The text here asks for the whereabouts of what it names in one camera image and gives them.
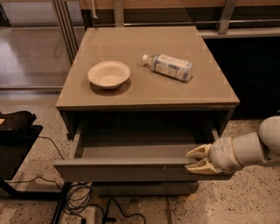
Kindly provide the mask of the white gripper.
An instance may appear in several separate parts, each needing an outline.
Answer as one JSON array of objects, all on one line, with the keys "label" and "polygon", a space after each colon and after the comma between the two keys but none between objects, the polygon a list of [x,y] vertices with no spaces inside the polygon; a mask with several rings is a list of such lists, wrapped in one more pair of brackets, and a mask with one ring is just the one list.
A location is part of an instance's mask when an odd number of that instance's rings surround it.
[{"label": "white gripper", "polygon": [[216,140],[212,145],[203,144],[185,155],[187,158],[201,159],[195,164],[187,164],[185,168],[195,174],[216,175],[234,173],[242,169],[233,146],[233,138],[226,137]]}]

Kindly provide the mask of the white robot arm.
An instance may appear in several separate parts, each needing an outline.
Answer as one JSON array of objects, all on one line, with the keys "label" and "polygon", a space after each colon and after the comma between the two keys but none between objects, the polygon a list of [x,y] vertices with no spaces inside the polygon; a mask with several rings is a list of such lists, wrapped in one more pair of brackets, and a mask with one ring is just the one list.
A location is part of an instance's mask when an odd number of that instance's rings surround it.
[{"label": "white robot arm", "polygon": [[251,165],[279,165],[280,116],[263,120],[258,132],[219,138],[189,151],[185,156],[197,160],[185,168],[191,173],[203,175],[234,173]]}]

